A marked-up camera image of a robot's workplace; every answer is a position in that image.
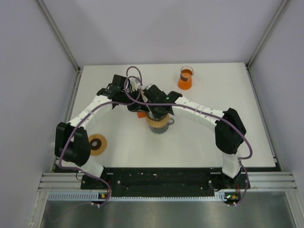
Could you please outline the orange liquid glass flask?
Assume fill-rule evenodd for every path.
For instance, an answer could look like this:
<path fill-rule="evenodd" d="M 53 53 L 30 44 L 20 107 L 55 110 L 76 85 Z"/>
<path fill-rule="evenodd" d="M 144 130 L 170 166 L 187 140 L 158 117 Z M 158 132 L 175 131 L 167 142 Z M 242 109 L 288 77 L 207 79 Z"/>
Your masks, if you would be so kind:
<path fill-rule="evenodd" d="M 180 69 L 180 78 L 178 80 L 178 87 L 182 90 L 189 90 L 192 87 L 192 77 L 194 70 L 190 66 L 183 66 Z"/>

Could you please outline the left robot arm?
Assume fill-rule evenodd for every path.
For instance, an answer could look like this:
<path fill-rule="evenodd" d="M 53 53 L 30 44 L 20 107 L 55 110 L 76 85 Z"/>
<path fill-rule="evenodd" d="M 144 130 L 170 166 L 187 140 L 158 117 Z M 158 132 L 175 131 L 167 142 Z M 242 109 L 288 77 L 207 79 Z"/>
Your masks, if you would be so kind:
<path fill-rule="evenodd" d="M 59 158 L 59 167 L 82 171 L 90 176 L 97 188 L 107 185 L 108 177 L 102 174 L 104 166 L 97 163 L 91 154 L 91 144 L 87 132 L 92 130 L 101 118 L 116 105 L 131 106 L 132 92 L 134 100 L 139 100 L 142 77 L 124 77 L 114 75 L 112 83 L 100 89 L 92 102 L 68 123 L 60 122 L 56 127 L 55 155 Z"/>

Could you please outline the orange filter box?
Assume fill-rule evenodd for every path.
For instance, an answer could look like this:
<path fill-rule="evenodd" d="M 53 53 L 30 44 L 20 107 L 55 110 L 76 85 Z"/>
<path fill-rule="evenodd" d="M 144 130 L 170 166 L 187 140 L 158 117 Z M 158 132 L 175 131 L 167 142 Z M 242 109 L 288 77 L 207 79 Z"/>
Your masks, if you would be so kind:
<path fill-rule="evenodd" d="M 138 118 L 145 118 L 146 117 L 146 113 L 145 112 L 137 112 L 137 117 Z"/>

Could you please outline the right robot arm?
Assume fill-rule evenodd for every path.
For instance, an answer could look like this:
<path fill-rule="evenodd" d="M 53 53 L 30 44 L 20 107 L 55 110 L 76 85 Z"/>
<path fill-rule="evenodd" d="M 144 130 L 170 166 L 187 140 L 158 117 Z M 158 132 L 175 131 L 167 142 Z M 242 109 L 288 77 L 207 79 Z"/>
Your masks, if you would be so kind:
<path fill-rule="evenodd" d="M 182 94 L 171 91 L 165 94 L 156 85 L 144 88 L 143 96 L 154 118 L 166 114 L 184 117 L 209 128 L 215 134 L 215 144 L 222 152 L 222 183 L 233 188 L 239 182 L 241 166 L 237 158 L 239 146 L 244 142 L 246 129 L 238 112 L 229 108 L 220 111 L 190 101 Z"/>

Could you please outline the grey glass server carafe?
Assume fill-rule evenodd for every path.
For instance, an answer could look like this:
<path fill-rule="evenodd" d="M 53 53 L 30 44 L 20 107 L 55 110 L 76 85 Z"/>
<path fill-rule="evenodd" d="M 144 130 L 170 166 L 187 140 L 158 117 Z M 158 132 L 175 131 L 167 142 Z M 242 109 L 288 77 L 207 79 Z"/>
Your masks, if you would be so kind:
<path fill-rule="evenodd" d="M 152 126 L 149 126 L 150 130 L 153 132 L 153 133 L 156 133 L 156 134 L 161 134 L 161 133 L 165 133 L 169 126 L 174 124 L 174 119 L 172 117 L 169 118 L 168 122 L 162 126 L 162 127 L 152 127 Z"/>

